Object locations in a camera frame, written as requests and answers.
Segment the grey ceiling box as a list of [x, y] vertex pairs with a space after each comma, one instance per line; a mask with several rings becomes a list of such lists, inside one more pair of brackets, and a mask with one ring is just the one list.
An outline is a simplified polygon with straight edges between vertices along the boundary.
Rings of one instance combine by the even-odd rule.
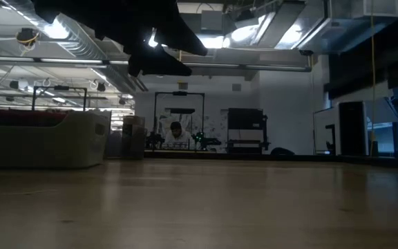
[[215, 10], [201, 12], [200, 29], [202, 32], [219, 33], [222, 31], [222, 13]]

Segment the person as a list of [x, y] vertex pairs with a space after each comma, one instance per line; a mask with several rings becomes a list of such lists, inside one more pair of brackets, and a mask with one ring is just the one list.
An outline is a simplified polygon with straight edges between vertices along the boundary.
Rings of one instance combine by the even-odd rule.
[[170, 130], [166, 134], [165, 143], [168, 145], [180, 144], [186, 149], [194, 147], [194, 140], [191, 134], [178, 121], [170, 124]]

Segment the tall black frame rig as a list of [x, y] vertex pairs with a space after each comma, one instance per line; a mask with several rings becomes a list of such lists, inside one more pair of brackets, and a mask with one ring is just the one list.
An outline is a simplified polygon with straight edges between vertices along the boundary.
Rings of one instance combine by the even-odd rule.
[[204, 118], [205, 94], [188, 93], [186, 91], [156, 92], [154, 97], [154, 119], [153, 131], [160, 134], [164, 139], [170, 130], [170, 124], [178, 121], [187, 130], [193, 140], [194, 147], [186, 149], [180, 144], [168, 145], [164, 142], [162, 150], [174, 149], [181, 151], [196, 151], [202, 140], [204, 122], [195, 121], [195, 118]]

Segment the red spice packet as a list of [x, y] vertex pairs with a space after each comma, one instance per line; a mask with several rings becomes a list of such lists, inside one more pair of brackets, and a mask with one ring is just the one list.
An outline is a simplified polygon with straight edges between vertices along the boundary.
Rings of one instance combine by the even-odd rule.
[[45, 127], [46, 121], [35, 111], [0, 110], [0, 126]]

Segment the white plastic bin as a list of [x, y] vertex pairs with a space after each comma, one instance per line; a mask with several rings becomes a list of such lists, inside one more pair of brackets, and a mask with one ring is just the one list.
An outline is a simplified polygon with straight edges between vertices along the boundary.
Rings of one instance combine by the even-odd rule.
[[0, 169], [79, 169], [102, 162], [110, 118], [71, 111], [54, 127], [0, 126]]

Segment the long grey ceiling pipe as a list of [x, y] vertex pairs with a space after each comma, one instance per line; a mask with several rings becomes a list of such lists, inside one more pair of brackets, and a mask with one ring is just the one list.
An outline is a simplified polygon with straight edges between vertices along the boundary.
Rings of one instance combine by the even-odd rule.
[[[74, 64], [83, 66], [128, 66], [127, 60], [108, 59], [57, 59], [42, 57], [6, 57], [0, 56], [0, 62], [4, 63], [46, 63], [46, 64]], [[310, 72], [309, 66], [283, 66], [283, 65], [255, 65], [255, 64], [217, 64], [203, 62], [184, 62], [185, 66], [191, 68], [225, 68], [248, 71], [289, 71], [289, 72]]]

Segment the angled silver ceiling panel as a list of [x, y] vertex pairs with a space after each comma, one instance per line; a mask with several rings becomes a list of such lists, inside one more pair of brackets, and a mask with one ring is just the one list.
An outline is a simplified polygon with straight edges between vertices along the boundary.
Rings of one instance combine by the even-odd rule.
[[305, 0], [267, 0], [229, 12], [222, 47], [278, 50], [281, 42], [295, 42], [300, 34], [295, 22], [305, 7]]

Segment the white and black cabinet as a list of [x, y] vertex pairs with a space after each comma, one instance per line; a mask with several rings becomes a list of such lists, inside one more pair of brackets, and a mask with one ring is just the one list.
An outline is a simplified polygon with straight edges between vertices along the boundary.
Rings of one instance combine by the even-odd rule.
[[331, 156], [326, 141], [331, 140], [326, 125], [335, 125], [335, 156], [377, 156], [375, 141], [368, 134], [366, 101], [340, 102], [313, 114], [314, 148], [318, 155]]

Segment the black post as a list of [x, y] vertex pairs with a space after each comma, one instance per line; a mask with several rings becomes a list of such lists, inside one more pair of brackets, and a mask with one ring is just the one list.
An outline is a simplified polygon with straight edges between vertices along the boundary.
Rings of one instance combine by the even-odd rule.
[[328, 149], [330, 155], [334, 156], [337, 152], [335, 125], [329, 124], [329, 125], [326, 125], [325, 128], [330, 132], [330, 135], [331, 135], [331, 140], [326, 141], [326, 146], [327, 146], [327, 149]]

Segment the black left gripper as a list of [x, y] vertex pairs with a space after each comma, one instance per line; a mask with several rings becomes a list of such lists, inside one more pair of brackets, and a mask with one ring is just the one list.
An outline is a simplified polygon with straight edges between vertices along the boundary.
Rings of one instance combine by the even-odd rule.
[[178, 15], [177, 0], [32, 0], [35, 13], [48, 23], [65, 15], [123, 46], [129, 58], [128, 73], [190, 76], [191, 69], [166, 53], [160, 45], [144, 47], [157, 28], [155, 41], [170, 48], [205, 56], [208, 49]]

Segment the black equipment cart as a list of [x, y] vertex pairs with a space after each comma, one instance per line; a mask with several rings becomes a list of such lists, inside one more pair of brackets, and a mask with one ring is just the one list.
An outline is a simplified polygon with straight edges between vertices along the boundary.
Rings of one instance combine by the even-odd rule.
[[267, 119], [262, 109], [230, 108], [227, 114], [227, 152], [261, 155], [268, 150]]

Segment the ceiling light panel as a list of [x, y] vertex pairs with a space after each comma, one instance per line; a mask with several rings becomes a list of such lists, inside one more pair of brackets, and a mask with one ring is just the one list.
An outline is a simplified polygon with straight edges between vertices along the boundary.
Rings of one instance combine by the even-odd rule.
[[225, 40], [224, 36], [215, 36], [215, 35], [199, 35], [198, 38], [202, 42], [205, 48], [210, 48], [210, 49], [222, 48], [223, 42]]

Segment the corrugated silver air duct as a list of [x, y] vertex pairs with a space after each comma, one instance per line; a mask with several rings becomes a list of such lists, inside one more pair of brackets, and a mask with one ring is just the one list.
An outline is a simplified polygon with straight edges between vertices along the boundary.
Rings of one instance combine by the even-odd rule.
[[83, 28], [70, 17], [58, 14], [49, 23], [40, 17], [31, 0], [1, 0], [24, 19], [29, 21], [48, 38], [57, 42], [73, 57], [82, 59], [106, 59], [106, 54], [88, 36]]

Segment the rectangular silver air duct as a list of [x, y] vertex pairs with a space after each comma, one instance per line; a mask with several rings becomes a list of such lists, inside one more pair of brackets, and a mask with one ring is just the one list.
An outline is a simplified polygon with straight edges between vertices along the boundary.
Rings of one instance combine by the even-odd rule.
[[398, 19], [398, 0], [322, 0], [321, 11], [295, 48], [325, 55], [351, 50]]

